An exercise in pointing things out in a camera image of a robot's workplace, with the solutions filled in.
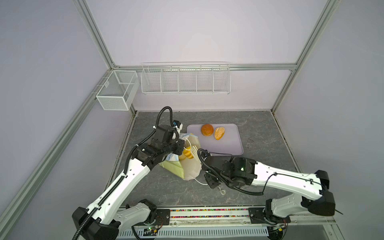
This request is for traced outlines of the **yellow fake bread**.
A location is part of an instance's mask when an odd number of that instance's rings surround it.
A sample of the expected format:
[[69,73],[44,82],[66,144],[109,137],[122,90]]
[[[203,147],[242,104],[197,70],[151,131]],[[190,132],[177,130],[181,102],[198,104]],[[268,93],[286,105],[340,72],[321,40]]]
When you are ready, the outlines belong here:
[[183,153],[179,156],[179,161],[185,160],[185,159],[193,159],[193,155],[191,153],[191,147],[184,148]]

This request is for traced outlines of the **green paper gift bag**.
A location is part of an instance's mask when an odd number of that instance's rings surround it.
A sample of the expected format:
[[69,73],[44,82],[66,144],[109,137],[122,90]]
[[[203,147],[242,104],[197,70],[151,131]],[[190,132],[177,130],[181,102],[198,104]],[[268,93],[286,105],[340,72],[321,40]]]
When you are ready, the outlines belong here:
[[[200,142],[197,136],[187,133],[181,134],[181,137],[182,140],[185,140],[184,148],[192,146],[196,146],[197,148],[200,147]],[[195,180],[197,183],[203,186],[207,185],[197,180],[197,177],[200,175],[202,170],[202,164],[200,160],[193,158],[179,161],[178,155],[169,154],[166,157],[166,160],[160,163],[160,166],[185,181]]]

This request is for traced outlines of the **round brown fake bun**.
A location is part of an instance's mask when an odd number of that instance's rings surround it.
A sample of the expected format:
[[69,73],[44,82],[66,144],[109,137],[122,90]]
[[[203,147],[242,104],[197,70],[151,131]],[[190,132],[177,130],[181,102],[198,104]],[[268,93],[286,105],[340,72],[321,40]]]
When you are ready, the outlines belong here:
[[214,127],[210,124],[205,124],[201,127],[201,133],[203,136],[211,136],[214,133]]

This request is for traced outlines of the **oval orange fake bread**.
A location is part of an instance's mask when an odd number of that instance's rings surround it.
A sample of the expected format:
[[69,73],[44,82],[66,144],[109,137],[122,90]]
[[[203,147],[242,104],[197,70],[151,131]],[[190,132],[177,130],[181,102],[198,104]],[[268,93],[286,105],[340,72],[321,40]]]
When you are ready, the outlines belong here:
[[214,131],[214,138],[220,140],[225,134],[225,127],[217,127]]

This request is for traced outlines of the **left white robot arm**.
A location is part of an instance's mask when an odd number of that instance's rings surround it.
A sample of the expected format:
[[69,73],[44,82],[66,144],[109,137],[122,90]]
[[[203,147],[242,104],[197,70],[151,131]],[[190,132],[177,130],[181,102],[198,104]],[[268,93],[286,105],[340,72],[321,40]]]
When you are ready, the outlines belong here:
[[123,226],[143,223],[155,212],[156,207],[151,202],[142,201],[126,209],[123,219],[117,220],[120,206],[135,186],[168,155],[181,155],[183,152],[185,141],[180,139],[182,123],[170,116],[169,125],[160,125],[160,118],[166,110],[173,111],[169,106],[160,110],[153,131],[132,148],[117,179],[88,207],[79,207],[74,211],[74,240],[79,237],[85,240],[114,240]]

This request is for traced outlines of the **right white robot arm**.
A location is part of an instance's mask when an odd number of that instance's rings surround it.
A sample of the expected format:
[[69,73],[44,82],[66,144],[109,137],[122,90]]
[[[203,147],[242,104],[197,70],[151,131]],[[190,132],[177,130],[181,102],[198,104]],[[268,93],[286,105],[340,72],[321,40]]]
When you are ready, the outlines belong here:
[[263,209],[251,210],[257,223],[274,225],[289,223],[291,215],[308,211],[311,214],[332,217],[336,212],[334,195],[326,171],[303,174],[277,169],[253,159],[234,156],[212,156],[198,149],[210,188],[220,184],[240,193],[263,196],[267,187],[289,192],[280,199],[268,199]]

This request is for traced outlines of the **lavender plastic tray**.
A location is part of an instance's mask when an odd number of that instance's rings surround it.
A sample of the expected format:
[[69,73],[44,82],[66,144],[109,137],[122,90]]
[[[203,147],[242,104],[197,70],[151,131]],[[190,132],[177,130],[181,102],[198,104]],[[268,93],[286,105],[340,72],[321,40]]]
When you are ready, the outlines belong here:
[[212,124],[214,129],[224,127],[225,133],[220,140],[216,140],[214,134],[204,136],[201,132],[203,125],[188,125],[187,133],[198,137],[202,149],[210,153],[229,154],[233,156],[241,156],[244,153],[241,136],[238,126],[235,124]]

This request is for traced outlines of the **small white mesh basket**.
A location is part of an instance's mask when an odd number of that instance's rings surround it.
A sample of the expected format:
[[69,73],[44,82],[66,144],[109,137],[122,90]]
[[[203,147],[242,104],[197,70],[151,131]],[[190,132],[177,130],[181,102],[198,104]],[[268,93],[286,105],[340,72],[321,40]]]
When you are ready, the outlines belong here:
[[112,70],[96,97],[106,111],[129,111],[139,86],[136,71]]

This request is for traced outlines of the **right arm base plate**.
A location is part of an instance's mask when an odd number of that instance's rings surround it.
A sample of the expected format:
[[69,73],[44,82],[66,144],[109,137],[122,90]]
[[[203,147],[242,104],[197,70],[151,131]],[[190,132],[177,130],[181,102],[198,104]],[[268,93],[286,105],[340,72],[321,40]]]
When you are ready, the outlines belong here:
[[276,217],[271,213],[267,213],[266,208],[255,207],[248,209],[250,220],[252,224],[267,224],[267,225],[277,225],[277,224],[289,224],[291,223],[290,217]]

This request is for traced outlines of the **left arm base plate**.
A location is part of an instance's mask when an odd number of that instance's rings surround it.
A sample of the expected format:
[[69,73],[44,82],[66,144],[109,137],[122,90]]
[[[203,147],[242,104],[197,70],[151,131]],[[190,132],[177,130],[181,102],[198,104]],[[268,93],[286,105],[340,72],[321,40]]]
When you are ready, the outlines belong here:
[[168,226],[171,220],[170,209],[157,209],[155,212],[150,213],[149,217],[138,226]]

